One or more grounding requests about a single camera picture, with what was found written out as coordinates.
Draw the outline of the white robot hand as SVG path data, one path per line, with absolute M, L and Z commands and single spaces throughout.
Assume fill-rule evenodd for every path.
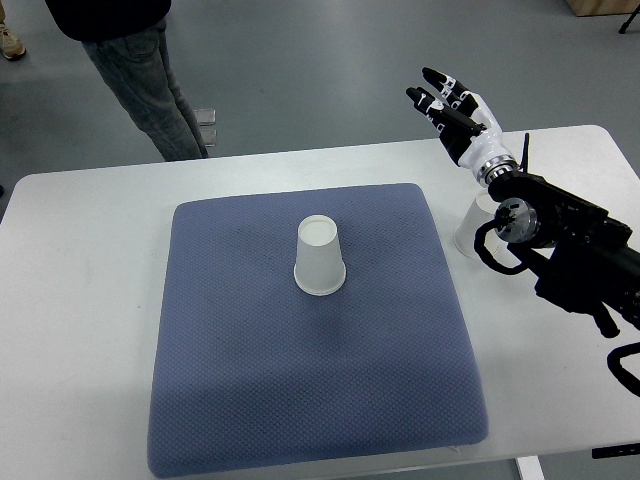
M 503 144 L 502 129 L 484 100 L 438 70 L 423 67 L 422 76 L 449 107 L 421 87 L 409 87 L 406 94 L 439 132 L 454 163 L 470 170 L 484 187 L 499 175 L 514 171 L 515 157 Z

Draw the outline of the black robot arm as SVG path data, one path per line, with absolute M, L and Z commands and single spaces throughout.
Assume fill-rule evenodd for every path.
M 502 129 L 484 100 L 459 80 L 425 67 L 438 93 L 410 87 L 414 108 L 438 131 L 452 161 L 469 170 L 499 207 L 479 227 L 473 249 L 490 269 L 531 271 L 536 294 L 570 313 L 591 316 L 606 338 L 619 329 L 616 311 L 639 324 L 639 254 L 632 230 L 607 210 L 528 172 L 502 141 Z

